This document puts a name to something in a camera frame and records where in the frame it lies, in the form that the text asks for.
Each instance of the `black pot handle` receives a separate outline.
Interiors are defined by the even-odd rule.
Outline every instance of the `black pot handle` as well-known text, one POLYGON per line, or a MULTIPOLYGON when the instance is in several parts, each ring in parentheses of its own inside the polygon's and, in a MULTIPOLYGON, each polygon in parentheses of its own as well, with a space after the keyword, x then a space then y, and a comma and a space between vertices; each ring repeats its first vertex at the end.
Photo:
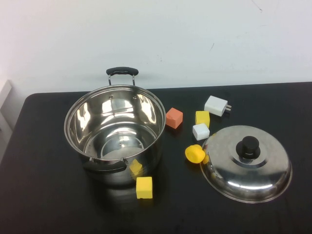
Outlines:
POLYGON ((126 170, 127 165, 124 161, 119 161, 113 164, 99 164, 92 161, 87 161, 83 164, 86 171, 103 174, 103 173, 117 173, 126 170))
POLYGON ((138 74, 138 70, 131 67, 113 67, 106 70, 106 74, 109 76, 113 75, 132 75, 136 76, 138 74))

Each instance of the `white cube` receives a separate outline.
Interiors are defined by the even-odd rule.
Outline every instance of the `white cube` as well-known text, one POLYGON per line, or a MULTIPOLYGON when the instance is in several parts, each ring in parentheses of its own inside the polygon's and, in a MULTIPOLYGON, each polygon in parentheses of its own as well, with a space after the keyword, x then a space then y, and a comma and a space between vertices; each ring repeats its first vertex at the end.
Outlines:
POLYGON ((202 140, 209 137, 210 131, 206 124, 201 123, 193 126, 193 134, 196 140, 202 140))

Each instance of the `black knob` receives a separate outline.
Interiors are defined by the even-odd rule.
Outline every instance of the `black knob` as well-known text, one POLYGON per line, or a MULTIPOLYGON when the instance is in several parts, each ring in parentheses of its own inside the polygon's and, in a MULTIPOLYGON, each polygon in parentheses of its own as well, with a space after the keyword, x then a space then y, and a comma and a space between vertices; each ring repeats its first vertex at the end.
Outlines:
POLYGON ((247 159, 256 159, 260 155, 259 141, 253 136, 246 136, 236 146, 239 156, 247 159))

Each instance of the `stainless steel pot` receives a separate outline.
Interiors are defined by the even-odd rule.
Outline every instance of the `stainless steel pot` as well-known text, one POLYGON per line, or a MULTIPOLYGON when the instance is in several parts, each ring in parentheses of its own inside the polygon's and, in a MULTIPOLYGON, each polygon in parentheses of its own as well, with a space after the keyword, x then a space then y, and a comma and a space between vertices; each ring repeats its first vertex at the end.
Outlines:
POLYGON ((135 86, 138 70, 106 71, 109 85, 81 97, 69 110, 64 132, 88 174, 109 185, 135 182, 161 156, 165 109, 151 92, 135 86), (132 85, 111 85, 111 76, 131 75, 132 85))

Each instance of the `power plug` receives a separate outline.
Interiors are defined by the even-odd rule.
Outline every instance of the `power plug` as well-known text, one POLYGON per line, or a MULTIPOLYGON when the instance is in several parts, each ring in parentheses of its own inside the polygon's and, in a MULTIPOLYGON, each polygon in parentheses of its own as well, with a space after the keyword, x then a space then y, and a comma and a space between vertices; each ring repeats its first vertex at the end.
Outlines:
POLYGON ((232 106, 228 105, 227 100, 218 97, 210 96, 205 103, 205 111, 209 111, 216 116, 222 116, 224 111, 231 111, 232 106))

